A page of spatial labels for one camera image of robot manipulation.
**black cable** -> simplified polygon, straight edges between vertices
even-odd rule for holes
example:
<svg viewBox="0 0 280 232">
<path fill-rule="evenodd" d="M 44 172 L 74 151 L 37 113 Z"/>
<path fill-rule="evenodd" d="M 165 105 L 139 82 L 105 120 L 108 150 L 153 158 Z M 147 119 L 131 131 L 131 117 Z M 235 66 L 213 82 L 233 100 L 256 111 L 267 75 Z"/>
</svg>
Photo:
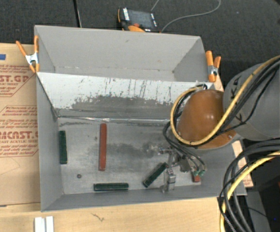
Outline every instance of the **black cable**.
<svg viewBox="0 0 280 232">
<path fill-rule="evenodd" d="M 251 154 L 254 154 L 254 153 L 259 153 L 259 152 L 268 152 L 268 151 L 275 151 L 276 150 L 276 147 L 279 146 L 280 147 L 280 140 L 268 140 L 268 141 L 264 141 L 264 142 L 260 142 L 260 143 L 257 143 L 257 144 L 254 144 L 254 145 L 251 145 L 250 147 L 248 147 L 245 151 L 243 151 L 241 154 L 238 155 L 238 157 L 236 159 L 234 159 L 232 161 L 232 163 L 229 165 L 229 167 L 227 168 L 226 170 L 226 173 L 225 173 L 225 176 L 224 176 L 224 181 L 223 181 L 223 189 L 219 195 L 219 198 L 221 200 L 221 195 L 224 194 L 224 197 L 227 196 L 227 191 L 228 191 L 228 188 L 227 186 L 229 184 L 231 184 L 233 182 L 233 180 L 236 179 L 236 177 L 246 168 L 248 167 L 251 163 L 247 163 L 243 168 L 241 168 L 238 172 L 235 173 L 235 170 L 236 170 L 236 166 L 238 164 L 238 162 L 245 156 L 248 156 L 248 155 L 251 155 Z M 230 171 L 232 172 L 232 178 L 227 181 L 228 179 L 228 176 L 230 174 Z M 227 207 L 227 210 L 228 210 L 228 213 L 230 214 L 230 216 L 232 217 L 233 221 L 235 222 L 235 224 L 240 228 L 241 231 L 245 231 L 241 226 L 240 224 L 238 223 L 238 220 L 236 219 L 232 209 L 231 209 L 231 206 L 229 204 L 229 200 L 228 199 L 225 199 L 225 204 L 226 204 L 226 207 Z M 220 203 L 220 210 L 221 210 L 221 213 L 223 214 L 223 216 L 225 217 L 225 214 L 222 212 L 222 209 L 221 209 L 221 203 Z"/>
<path fill-rule="evenodd" d="M 176 149 L 176 150 L 177 150 L 179 153 L 181 153 L 182 155 L 188 157 L 188 158 L 195 164 L 196 168 L 199 169 L 199 165 L 195 162 L 194 159 L 192 159 L 192 158 L 190 157 L 190 155 L 188 154 L 188 152 L 186 152 L 182 147 L 178 146 L 174 141 L 172 141 L 172 140 L 167 136 L 166 132 L 167 132 L 167 130 L 168 130 L 169 127 L 170 127 L 170 122 L 168 122 L 168 123 L 165 125 L 165 127 L 163 128 L 163 131 L 162 131 L 163 136 L 165 137 L 165 139 L 167 140 L 167 142 L 169 143 L 169 145 L 170 145 L 172 148 Z"/>
<path fill-rule="evenodd" d="M 248 147 L 246 150 L 242 151 L 228 166 L 225 175 L 224 175 L 224 181 L 223 181 L 223 186 L 224 188 L 222 189 L 221 194 L 223 193 L 225 187 L 227 185 L 229 185 L 237 175 L 239 175 L 242 171 L 243 168 L 241 168 L 235 175 L 232 176 L 232 178 L 227 181 L 230 172 L 232 172 L 233 170 L 236 170 L 236 166 L 238 164 L 238 162 L 244 158 L 247 157 L 249 155 L 255 154 L 255 153 L 260 153 L 260 152 L 267 152 L 267 151 L 274 151 L 276 150 L 276 147 L 280 147 L 280 140 L 269 140 L 269 141 L 264 141 L 264 142 L 260 142 L 260 143 L 256 143 L 254 145 L 251 145 L 250 147 Z"/>
<path fill-rule="evenodd" d="M 262 158 L 267 158 L 268 156 L 261 156 L 259 159 L 262 159 Z M 252 165 L 254 162 L 256 162 L 258 159 L 254 159 L 252 162 L 249 162 L 249 163 L 247 163 L 247 164 L 245 164 L 238 172 L 236 172 L 236 174 L 235 174 L 235 176 L 234 177 L 232 177 L 230 180 L 228 180 L 227 182 L 226 182 L 226 184 L 224 185 L 224 187 L 223 187 L 223 189 L 221 190 L 221 192 L 220 192 L 220 194 L 219 194 L 219 198 L 218 198 L 218 200 L 219 200 L 219 209 L 220 209 L 220 212 L 221 212 L 221 214 L 222 214 L 222 216 L 225 218 L 225 221 L 227 221 L 227 223 L 228 223 L 228 225 L 231 227 L 231 228 L 234 228 L 233 227 L 233 224 L 231 224 L 231 222 L 230 222 L 230 220 L 229 220 L 229 218 L 227 217 L 227 215 L 226 215 L 226 213 L 224 213 L 223 211 L 222 211 L 222 201 L 224 200 L 225 201 L 225 204 L 226 204 L 226 210 L 227 210 L 227 212 L 229 213 L 229 215 L 231 216 L 231 218 L 232 218 L 232 220 L 235 222 L 237 222 L 237 227 L 239 227 L 239 229 L 241 230 L 241 231 L 245 231 L 242 227 L 241 227 L 241 225 L 239 224 L 239 222 L 238 222 L 238 220 L 236 219 L 236 217 L 235 217 L 235 215 L 234 215 L 234 212 L 233 212 L 233 210 L 232 210 L 232 208 L 231 208 L 231 205 L 230 205 L 230 201 L 226 198 L 227 197 L 227 192 L 228 192 L 228 185 L 229 184 L 232 184 L 233 182 L 234 182 L 234 180 L 246 169 L 246 168 L 248 168 L 250 165 Z"/>
<path fill-rule="evenodd" d="M 77 27 L 81 28 L 82 27 L 82 23 L 81 23 L 81 19 L 80 19 L 80 14 L 77 8 L 77 3 L 76 0 L 72 0 L 73 1 L 73 6 L 74 6 L 74 12 L 75 12 L 75 17 L 76 17 L 76 23 L 77 23 Z"/>
</svg>

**dark green block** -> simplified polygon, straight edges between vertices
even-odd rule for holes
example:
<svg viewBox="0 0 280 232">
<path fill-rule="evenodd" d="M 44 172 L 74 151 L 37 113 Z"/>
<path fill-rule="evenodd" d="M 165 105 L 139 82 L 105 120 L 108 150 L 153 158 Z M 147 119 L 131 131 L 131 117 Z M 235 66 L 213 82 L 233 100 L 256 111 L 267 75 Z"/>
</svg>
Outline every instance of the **dark green block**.
<svg viewBox="0 0 280 232">
<path fill-rule="evenodd" d="M 119 191 L 128 190 L 128 183 L 98 183 L 93 184 L 94 191 Z"/>
<path fill-rule="evenodd" d="M 143 181 L 143 185 L 148 188 L 148 186 L 153 183 L 153 181 L 155 179 L 157 179 L 157 177 L 159 175 L 162 174 L 162 172 L 167 168 L 168 164 L 166 162 L 164 163 L 160 163 L 154 170 L 153 172 L 149 175 L 149 177 L 147 177 L 144 181 Z"/>
<path fill-rule="evenodd" d="M 59 131 L 59 157 L 61 164 L 68 163 L 66 131 Z"/>
</svg>

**black device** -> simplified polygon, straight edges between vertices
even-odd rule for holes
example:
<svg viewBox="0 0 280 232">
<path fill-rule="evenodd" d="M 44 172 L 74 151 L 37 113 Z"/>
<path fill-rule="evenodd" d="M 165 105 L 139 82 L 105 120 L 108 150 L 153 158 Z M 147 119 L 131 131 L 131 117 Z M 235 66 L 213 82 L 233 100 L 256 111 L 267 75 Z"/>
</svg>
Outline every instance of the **black device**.
<svg viewBox="0 0 280 232">
<path fill-rule="evenodd" d="M 118 25 L 124 31 L 160 32 L 153 13 L 118 9 Z"/>
</svg>

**white object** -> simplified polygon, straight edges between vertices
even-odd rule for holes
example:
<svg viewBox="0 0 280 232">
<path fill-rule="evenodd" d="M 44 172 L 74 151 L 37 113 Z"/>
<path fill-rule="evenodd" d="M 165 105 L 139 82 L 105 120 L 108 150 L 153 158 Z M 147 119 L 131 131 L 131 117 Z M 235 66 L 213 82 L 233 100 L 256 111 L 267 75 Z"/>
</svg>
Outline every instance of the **white object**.
<svg viewBox="0 0 280 232">
<path fill-rule="evenodd" d="M 54 218 L 36 217 L 34 219 L 34 232 L 54 232 Z"/>
</svg>

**green block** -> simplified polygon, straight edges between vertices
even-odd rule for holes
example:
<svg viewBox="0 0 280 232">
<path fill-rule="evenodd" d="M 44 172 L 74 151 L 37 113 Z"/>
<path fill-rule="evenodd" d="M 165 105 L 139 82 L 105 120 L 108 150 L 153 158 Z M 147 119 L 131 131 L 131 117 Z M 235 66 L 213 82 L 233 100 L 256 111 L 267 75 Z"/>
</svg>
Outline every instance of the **green block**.
<svg viewBox="0 0 280 232">
<path fill-rule="evenodd" d="M 68 163 L 66 131 L 59 131 L 59 160 L 61 164 Z"/>
</svg>

